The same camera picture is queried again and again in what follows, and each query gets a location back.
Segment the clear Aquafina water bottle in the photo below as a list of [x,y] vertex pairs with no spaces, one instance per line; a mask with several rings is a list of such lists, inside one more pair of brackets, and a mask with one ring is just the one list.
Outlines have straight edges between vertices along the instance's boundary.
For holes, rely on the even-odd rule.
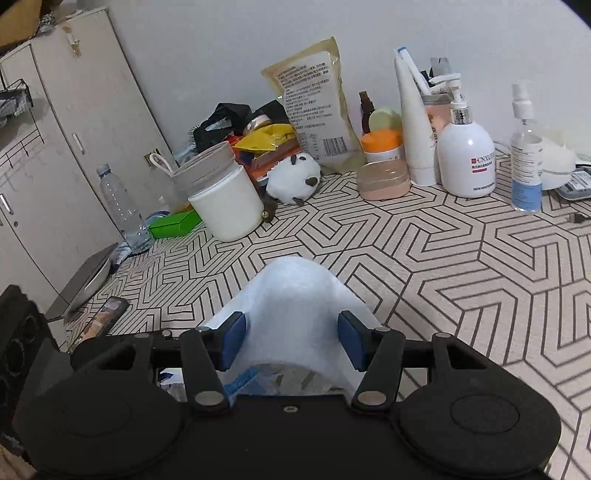
[[346,385],[335,383],[321,373],[294,365],[259,364],[247,367],[238,374],[219,372],[213,367],[205,370],[221,383],[229,402],[237,396],[323,396],[345,395],[351,391]]

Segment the white paper towel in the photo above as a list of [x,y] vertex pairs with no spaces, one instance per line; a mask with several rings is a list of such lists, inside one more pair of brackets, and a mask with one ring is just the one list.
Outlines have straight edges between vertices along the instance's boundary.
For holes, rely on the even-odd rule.
[[310,371],[317,387],[352,396],[363,374],[353,368],[338,336],[339,313],[348,310],[368,328],[373,312],[328,269],[296,256],[274,260],[204,323],[215,329],[235,311],[245,314],[246,335],[235,361],[221,374],[228,385],[250,367],[283,370],[288,378]]

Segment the silver laptop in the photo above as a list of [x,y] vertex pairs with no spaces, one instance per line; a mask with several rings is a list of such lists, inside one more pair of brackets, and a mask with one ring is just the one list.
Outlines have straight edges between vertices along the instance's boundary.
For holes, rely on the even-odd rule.
[[67,317],[102,287],[110,273],[111,254],[117,246],[112,243],[82,264],[45,313],[48,322]]

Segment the green small box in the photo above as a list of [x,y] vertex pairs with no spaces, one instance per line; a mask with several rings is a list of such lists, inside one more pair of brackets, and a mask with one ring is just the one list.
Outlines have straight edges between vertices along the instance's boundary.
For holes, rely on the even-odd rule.
[[202,222],[197,211],[187,210],[153,220],[148,229],[154,239],[183,237]]

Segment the upright empty plastic bottle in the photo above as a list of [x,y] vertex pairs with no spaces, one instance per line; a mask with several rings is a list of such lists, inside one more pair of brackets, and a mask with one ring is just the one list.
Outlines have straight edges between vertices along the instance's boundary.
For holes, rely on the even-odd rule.
[[121,179],[111,171],[108,164],[98,167],[97,175],[111,218],[131,249],[131,254],[149,250],[154,242],[153,236]]

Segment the pink cosmetic jar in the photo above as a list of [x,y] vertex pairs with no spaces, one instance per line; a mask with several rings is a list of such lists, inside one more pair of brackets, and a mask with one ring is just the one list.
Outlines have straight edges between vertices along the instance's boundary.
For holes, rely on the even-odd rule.
[[356,174],[356,186],[367,201],[403,197],[411,189],[408,166],[400,159],[367,164]]

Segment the beige collapsible cup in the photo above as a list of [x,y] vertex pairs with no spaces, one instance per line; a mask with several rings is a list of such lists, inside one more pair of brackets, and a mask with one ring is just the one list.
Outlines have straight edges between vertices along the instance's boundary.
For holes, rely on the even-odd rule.
[[191,157],[172,175],[179,196],[187,200],[231,174],[238,168],[228,141],[218,143]]

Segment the small panda plush toy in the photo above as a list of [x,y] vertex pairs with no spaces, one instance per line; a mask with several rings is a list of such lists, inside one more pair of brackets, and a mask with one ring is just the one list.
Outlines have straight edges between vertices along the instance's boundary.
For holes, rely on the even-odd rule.
[[279,204],[304,206],[320,186],[320,164],[308,153],[286,157],[267,174],[263,195],[263,220],[270,222],[276,216]]

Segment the orange lid jar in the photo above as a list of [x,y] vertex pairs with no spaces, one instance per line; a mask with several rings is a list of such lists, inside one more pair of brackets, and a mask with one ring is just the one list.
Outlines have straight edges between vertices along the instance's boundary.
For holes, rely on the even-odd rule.
[[361,145],[369,164],[406,159],[401,130],[385,129],[363,134]]

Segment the white pump lotion bottle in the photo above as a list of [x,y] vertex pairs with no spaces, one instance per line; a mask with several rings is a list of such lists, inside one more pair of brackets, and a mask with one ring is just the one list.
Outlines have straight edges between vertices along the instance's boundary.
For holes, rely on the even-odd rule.
[[462,93],[461,75],[434,77],[433,86],[444,85],[452,95],[451,122],[438,135],[437,156],[446,191],[462,198],[481,198],[496,187],[496,152],[489,133],[472,118]]

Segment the yellow snack packet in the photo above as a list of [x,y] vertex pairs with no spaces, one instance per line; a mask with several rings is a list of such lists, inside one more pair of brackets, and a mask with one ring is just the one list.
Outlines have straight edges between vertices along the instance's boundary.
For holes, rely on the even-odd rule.
[[263,155],[276,151],[281,145],[295,139],[297,133],[290,124],[270,124],[251,131],[233,147],[238,151]]

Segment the white wooden cabinet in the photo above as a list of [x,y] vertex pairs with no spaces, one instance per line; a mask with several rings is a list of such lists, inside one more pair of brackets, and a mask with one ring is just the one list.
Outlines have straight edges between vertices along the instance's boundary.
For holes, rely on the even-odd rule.
[[1,131],[1,282],[47,310],[86,260],[121,238],[98,167],[109,165],[148,216],[172,192],[148,157],[169,148],[106,8],[5,54],[1,78],[23,82],[33,103]]

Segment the green round compact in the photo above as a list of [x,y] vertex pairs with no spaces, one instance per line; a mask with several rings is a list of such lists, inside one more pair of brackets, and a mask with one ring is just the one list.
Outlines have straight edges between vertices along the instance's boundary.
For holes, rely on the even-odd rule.
[[381,130],[403,129],[401,115],[392,108],[379,108],[370,113],[369,128],[371,132]]

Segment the black hair brush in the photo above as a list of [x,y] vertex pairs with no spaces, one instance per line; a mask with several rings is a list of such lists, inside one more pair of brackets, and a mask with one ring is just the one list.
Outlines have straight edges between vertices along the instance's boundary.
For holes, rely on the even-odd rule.
[[252,109],[249,105],[219,103],[214,112],[191,130],[192,151],[201,153],[221,143],[229,135],[240,135]]

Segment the white cosmetic tube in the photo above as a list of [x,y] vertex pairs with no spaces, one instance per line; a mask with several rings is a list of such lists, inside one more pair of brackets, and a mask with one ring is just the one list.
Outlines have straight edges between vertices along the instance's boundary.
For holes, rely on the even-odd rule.
[[398,79],[406,162],[411,180],[418,186],[436,185],[436,141],[431,123],[411,70],[399,52],[394,54],[394,70]]

